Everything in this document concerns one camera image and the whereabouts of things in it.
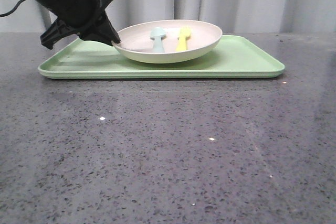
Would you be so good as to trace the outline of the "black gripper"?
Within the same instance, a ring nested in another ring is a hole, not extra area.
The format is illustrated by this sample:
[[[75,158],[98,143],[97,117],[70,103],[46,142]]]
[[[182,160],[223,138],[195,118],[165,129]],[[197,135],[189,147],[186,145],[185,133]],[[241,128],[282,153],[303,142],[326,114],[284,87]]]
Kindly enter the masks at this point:
[[[58,0],[51,7],[57,19],[41,35],[43,46],[52,49],[59,40],[77,35],[84,41],[106,45],[120,43],[118,32],[108,19],[105,9],[114,0]]]

